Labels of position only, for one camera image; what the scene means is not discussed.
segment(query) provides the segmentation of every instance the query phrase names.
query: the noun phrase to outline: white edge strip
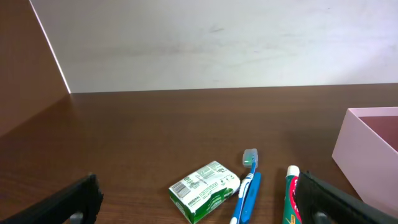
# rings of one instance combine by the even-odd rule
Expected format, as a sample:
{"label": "white edge strip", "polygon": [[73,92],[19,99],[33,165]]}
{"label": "white edge strip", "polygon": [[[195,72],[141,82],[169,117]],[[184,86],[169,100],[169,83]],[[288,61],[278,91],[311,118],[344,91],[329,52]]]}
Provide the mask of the white edge strip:
{"label": "white edge strip", "polygon": [[58,63],[57,56],[55,56],[54,49],[53,49],[52,46],[51,46],[49,37],[47,37],[47,34],[45,33],[45,30],[44,30],[44,27],[43,27],[43,25],[42,25],[42,22],[40,21],[40,18],[39,18],[39,16],[38,16],[37,13],[36,13],[36,10],[35,10],[35,7],[34,7],[33,4],[32,4],[32,1],[29,0],[29,2],[30,2],[30,5],[32,6],[33,11],[35,12],[35,15],[36,15],[36,18],[37,18],[37,20],[38,20],[38,22],[39,22],[39,24],[40,24],[40,27],[42,28],[42,31],[43,31],[44,36],[45,36],[45,39],[47,40],[47,43],[49,43],[49,46],[50,46],[50,49],[51,49],[51,53],[52,53],[52,55],[54,56],[55,62],[57,63],[57,66],[58,66],[58,69],[60,70],[60,73],[61,73],[61,76],[62,76],[62,78],[63,78],[63,81],[65,82],[65,86],[67,87],[67,90],[68,90],[68,92],[70,93],[70,89],[69,89],[67,80],[66,80],[65,76],[63,75],[61,66],[60,66],[60,64]]}

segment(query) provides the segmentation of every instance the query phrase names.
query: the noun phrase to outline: soap box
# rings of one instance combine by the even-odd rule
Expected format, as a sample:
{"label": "soap box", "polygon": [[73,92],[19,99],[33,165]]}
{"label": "soap box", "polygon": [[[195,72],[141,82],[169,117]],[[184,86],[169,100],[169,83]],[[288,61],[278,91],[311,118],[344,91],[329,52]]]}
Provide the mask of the soap box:
{"label": "soap box", "polygon": [[398,218],[398,107],[348,109],[333,159],[368,205]]}
{"label": "soap box", "polygon": [[195,224],[234,194],[240,185],[237,175],[213,161],[169,187],[171,200]]}

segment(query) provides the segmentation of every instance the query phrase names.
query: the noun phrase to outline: toothbrush head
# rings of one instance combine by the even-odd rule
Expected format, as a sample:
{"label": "toothbrush head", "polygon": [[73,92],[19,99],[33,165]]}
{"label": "toothbrush head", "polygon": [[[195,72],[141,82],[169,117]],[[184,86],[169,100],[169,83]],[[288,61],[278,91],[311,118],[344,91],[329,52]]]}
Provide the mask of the toothbrush head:
{"label": "toothbrush head", "polygon": [[245,149],[243,154],[243,166],[251,168],[251,164],[255,162],[256,168],[259,166],[259,155],[257,149]]}

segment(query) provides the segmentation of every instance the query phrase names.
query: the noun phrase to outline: blue and white handle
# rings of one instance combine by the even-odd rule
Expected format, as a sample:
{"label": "blue and white handle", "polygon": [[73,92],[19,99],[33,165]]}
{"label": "blue and white handle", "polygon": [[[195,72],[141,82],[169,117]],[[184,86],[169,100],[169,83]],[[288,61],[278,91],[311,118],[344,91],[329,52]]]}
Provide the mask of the blue and white handle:
{"label": "blue and white handle", "polygon": [[249,191],[250,183],[253,179],[255,171],[256,163],[253,162],[250,173],[246,176],[245,179],[242,180],[241,188],[239,189],[238,202],[236,204],[235,211],[232,214],[232,219],[229,224],[238,224],[241,219],[244,199],[246,198],[246,194]]}

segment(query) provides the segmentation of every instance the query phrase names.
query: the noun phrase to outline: toothbrush handle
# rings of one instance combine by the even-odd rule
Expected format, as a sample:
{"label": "toothbrush handle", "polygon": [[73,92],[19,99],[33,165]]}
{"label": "toothbrush handle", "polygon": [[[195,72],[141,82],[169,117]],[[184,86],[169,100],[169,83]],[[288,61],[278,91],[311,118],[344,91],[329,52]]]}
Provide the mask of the toothbrush handle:
{"label": "toothbrush handle", "polygon": [[232,219],[229,222],[229,224],[238,224],[240,221],[242,209],[243,209],[244,198],[248,192],[249,185],[250,185],[250,182],[252,179],[252,176],[249,179],[248,179],[248,177],[246,177],[245,179],[242,180],[241,188],[239,189],[238,202],[236,204],[235,211],[232,215]]}

